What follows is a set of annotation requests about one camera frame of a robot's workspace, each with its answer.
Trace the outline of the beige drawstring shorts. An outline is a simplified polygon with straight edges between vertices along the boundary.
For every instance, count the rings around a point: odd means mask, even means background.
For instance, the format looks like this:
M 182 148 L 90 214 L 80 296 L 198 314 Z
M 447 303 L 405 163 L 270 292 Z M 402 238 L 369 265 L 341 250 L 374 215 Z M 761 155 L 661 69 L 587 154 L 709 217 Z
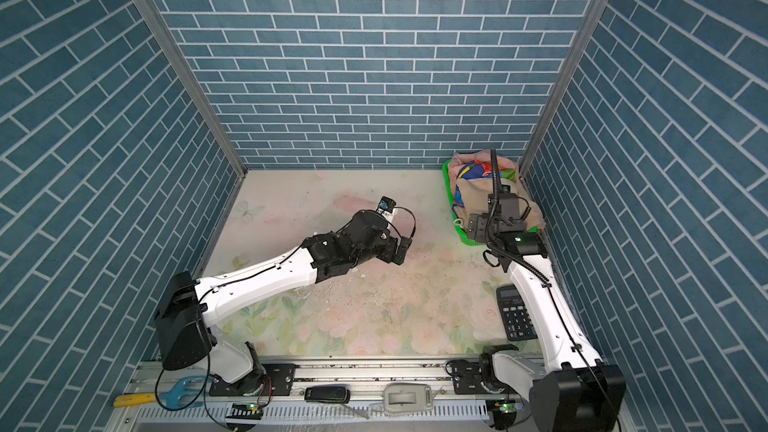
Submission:
M 518 183 L 505 179 L 501 179 L 501 183 L 503 186 L 509 186 L 512 193 L 527 199 L 530 203 L 531 211 L 526 219 L 528 228 L 543 230 L 546 223 L 542 211 L 531 199 L 530 194 Z M 455 192 L 453 212 L 456 215 L 457 224 L 466 231 L 471 214 L 482 214 L 488 211 L 488 196 L 492 193 L 491 178 L 457 179 Z

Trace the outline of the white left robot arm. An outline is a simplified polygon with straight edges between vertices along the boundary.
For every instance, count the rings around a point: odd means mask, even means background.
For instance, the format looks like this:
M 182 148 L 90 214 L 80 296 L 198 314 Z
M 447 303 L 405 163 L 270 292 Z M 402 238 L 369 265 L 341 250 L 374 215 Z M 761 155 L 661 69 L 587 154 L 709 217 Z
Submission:
M 219 324 L 256 302 L 342 276 L 372 259 L 403 264 L 415 234 L 401 234 L 391 216 L 360 210 L 339 230 L 307 237 L 259 264 L 198 279 L 188 272 L 173 276 L 154 317 L 163 369 L 203 367 L 226 383 L 256 372 L 255 349 L 223 335 Z

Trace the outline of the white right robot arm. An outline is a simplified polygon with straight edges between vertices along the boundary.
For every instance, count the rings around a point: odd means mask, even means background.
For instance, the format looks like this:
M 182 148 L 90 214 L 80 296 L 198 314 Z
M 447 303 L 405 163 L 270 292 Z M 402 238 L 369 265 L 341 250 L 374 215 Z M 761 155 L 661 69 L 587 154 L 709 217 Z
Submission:
M 541 347 L 539 361 L 514 349 L 485 348 L 483 382 L 517 393 L 540 431 L 619 431 L 626 380 L 572 314 L 546 246 L 527 227 L 529 209 L 518 195 L 494 191 L 487 212 L 470 217 L 468 236 L 486 245 L 490 265 L 509 273 Z

